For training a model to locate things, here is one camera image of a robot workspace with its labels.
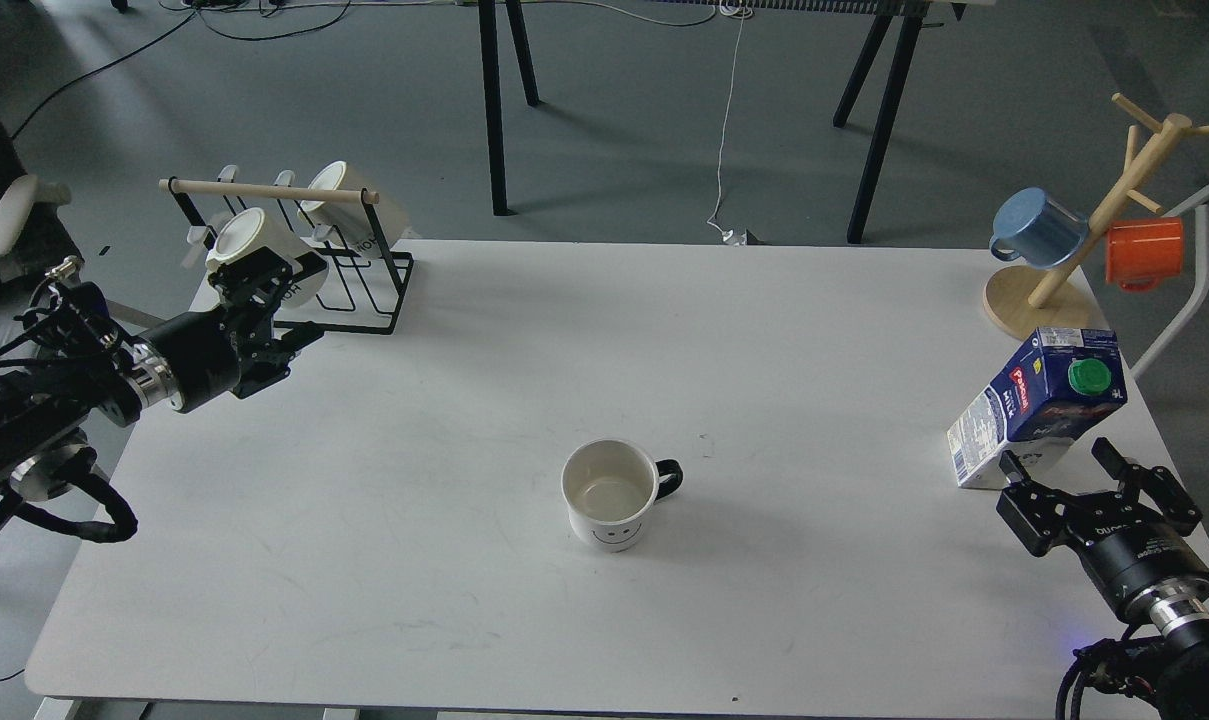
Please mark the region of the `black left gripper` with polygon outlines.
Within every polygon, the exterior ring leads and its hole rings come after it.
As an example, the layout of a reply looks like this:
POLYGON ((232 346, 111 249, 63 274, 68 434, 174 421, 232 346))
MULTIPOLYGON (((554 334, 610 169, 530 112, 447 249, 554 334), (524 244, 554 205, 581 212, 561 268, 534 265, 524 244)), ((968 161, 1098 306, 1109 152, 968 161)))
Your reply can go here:
POLYGON ((272 250, 256 250, 208 274, 220 297, 210 310, 183 313, 144 332, 169 370, 169 402, 191 413, 224 391, 248 397, 288 374, 288 364, 324 329, 302 323, 274 337, 270 313, 293 288, 293 265, 272 250))

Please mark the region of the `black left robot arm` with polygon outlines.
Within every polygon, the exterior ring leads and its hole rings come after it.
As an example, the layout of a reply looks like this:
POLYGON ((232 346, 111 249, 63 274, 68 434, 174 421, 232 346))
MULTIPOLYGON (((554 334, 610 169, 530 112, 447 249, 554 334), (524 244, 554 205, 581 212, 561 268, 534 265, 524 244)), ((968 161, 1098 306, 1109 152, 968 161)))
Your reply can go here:
POLYGON ((102 411, 128 426, 168 401, 191 413, 212 397, 249 397, 287 378, 297 352, 322 337, 316 323, 276 338, 272 319, 293 281, 311 281, 320 259, 297 263, 267 249, 212 272, 216 304, 129 333, 96 284, 37 284, 18 339, 45 358, 0 348, 0 530, 8 519, 83 539, 123 542, 138 521, 105 474, 82 420, 102 411))

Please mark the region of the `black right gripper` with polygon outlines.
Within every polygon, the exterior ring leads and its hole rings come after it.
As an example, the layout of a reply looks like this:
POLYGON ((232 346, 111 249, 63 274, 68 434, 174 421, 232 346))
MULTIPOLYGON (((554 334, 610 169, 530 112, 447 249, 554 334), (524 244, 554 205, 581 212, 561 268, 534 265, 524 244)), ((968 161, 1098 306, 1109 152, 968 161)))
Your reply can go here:
POLYGON ((1121 455, 1110 439, 1094 439, 1094 460, 1120 489, 1070 495, 1029 477, 1014 451, 997 466, 1006 480, 997 513, 1035 557, 1065 546, 1121 621, 1149 620, 1162 583, 1180 585, 1197 600, 1209 597, 1209 569, 1185 538, 1199 509, 1172 475, 1121 455))

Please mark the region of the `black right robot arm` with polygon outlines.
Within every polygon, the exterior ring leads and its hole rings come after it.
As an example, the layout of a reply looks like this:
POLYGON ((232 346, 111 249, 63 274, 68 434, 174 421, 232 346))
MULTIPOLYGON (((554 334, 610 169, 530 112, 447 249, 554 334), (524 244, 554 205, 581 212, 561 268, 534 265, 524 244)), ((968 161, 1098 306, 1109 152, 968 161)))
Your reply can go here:
POLYGON ((997 513, 1032 556, 1065 546, 1126 625, 1074 651, 1055 718, 1076 719, 1087 689, 1153 706, 1162 719, 1209 719, 1209 569, 1186 538, 1201 523, 1193 498, 1163 466, 1144 468, 1097 439, 1092 455, 1120 486, 1070 495, 1035 482, 1016 454, 997 513))

